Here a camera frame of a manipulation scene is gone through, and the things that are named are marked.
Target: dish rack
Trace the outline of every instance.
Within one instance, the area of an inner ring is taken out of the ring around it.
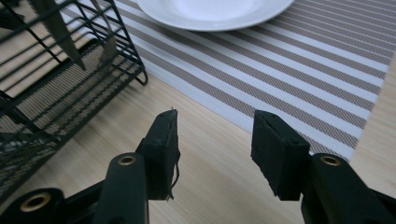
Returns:
[[[26,23],[6,6],[21,25],[0,38],[0,203],[132,80],[148,82],[114,1],[100,4],[66,0]],[[68,36],[54,38],[43,25],[55,13],[63,15]],[[67,37],[77,60],[60,47]],[[101,60],[111,38],[115,54]],[[15,42],[18,49],[5,54]]]

